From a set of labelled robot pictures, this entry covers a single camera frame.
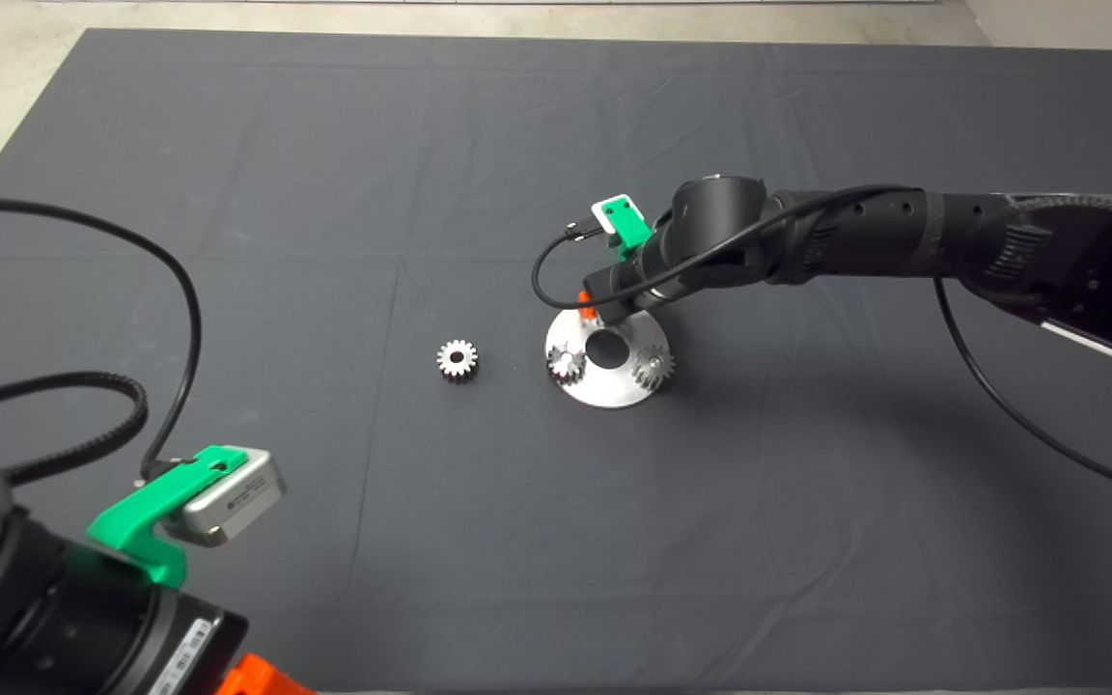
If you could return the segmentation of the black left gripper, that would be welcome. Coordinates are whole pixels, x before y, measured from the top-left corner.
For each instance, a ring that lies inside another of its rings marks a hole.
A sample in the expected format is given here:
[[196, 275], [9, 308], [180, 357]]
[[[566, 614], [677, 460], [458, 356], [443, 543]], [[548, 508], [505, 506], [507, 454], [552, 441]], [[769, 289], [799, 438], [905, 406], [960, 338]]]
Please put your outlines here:
[[229, 669], [248, 628], [183, 590], [98, 584], [83, 593], [85, 694], [317, 694], [256, 654]]

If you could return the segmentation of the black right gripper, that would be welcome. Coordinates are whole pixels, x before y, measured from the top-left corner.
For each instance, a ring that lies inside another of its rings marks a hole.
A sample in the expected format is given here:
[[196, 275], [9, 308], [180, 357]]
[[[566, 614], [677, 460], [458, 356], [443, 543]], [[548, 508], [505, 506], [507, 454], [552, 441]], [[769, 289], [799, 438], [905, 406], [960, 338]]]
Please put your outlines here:
[[579, 319], [597, 321], [599, 318], [603, 324], [622, 324], [636, 312], [689, 296], [692, 287], [679, 277], [656, 281], [676, 264], [667, 259], [661, 241], [648, 241], [637, 247], [629, 260], [587, 274], [583, 280], [584, 291], [577, 296]]

